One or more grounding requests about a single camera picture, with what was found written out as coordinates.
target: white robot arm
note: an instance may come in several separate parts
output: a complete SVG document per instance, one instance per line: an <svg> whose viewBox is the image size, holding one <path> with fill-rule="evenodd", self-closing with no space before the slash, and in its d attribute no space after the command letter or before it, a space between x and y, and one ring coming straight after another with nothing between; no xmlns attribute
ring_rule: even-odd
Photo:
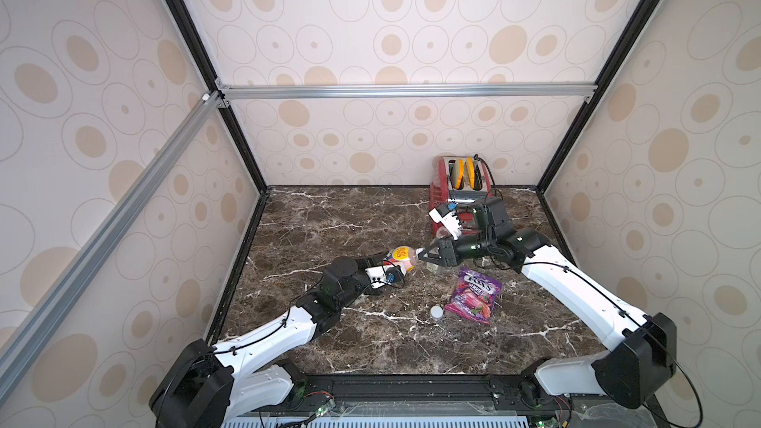
<svg viewBox="0 0 761 428"><path fill-rule="evenodd" d="M261 367L333 327L341 310L362 293L378 294L383 286L403 282L418 260L457 266L464 258L491 256L507 263L571 309L607 348L529 366L520 391L530 406L545 403L548 396L574 393L608 395L636 408L671 378L676 326L670 319L650 317L619 299L544 235L515 231L500 199L487 197L471 208L478 233L464 235L458 228L417 251L399 247L368 258L337 258L318 284L279 318L215 347L202 340L189 344L151 397L156 426L220 426L248 411L283 403L294 396L294 384L302 376L290 362Z"/></svg>

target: yellow label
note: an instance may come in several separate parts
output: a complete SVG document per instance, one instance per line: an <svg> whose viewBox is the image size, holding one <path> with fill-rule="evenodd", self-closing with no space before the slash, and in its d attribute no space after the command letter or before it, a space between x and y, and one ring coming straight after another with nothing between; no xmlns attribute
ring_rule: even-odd
<svg viewBox="0 0 761 428"><path fill-rule="evenodd" d="M409 258L409 247L406 246L400 246L399 248L394 250L394 253L392 254L394 256L394 259L397 261L406 260Z"/></svg>

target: bottle cap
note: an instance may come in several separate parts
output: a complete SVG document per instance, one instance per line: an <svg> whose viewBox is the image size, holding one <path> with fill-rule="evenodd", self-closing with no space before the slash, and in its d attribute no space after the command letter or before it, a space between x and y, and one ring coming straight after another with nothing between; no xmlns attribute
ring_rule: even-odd
<svg viewBox="0 0 761 428"><path fill-rule="evenodd" d="M433 306L431 308L431 317L433 319L441 319L444 317L444 310L441 306Z"/></svg>

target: white wall panel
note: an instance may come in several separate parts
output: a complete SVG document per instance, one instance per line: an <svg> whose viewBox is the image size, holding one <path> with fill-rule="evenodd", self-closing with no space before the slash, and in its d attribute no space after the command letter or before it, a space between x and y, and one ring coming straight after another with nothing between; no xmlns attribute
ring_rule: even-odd
<svg viewBox="0 0 761 428"><path fill-rule="evenodd" d="M235 85L594 81L639 0L186 0Z"/></svg>
<svg viewBox="0 0 761 428"><path fill-rule="evenodd" d="M703 426L761 404L761 0L665 0L548 190L579 266L677 325ZM670 421L697 404L680 373Z"/></svg>
<svg viewBox="0 0 761 428"><path fill-rule="evenodd" d="M153 426L148 398L207 331L258 196L214 111L0 408L0 427Z"/></svg>
<svg viewBox="0 0 761 428"><path fill-rule="evenodd" d="M427 185L438 156L489 163L535 185L581 96L233 101L271 185Z"/></svg>
<svg viewBox="0 0 761 428"><path fill-rule="evenodd" d="M162 0L0 0L0 347L202 95Z"/></svg>

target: brown marble surface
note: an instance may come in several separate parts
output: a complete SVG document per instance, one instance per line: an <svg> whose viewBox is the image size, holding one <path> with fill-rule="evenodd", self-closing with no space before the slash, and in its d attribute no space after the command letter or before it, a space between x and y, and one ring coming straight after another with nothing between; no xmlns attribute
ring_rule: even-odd
<svg viewBox="0 0 761 428"><path fill-rule="evenodd" d="M537 196L502 188L516 228L554 234ZM222 338L245 334L280 315L338 256L362 256L432 241L427 188L282 187L273 189L243 269ZM573 313L533 281L490 264L503 284L490 321L480 325L444 307L457 269L421 263L401 290L361 296L326 334L287 356L305 373L518 373L539 357L574 357L604 347Z"/></svg>

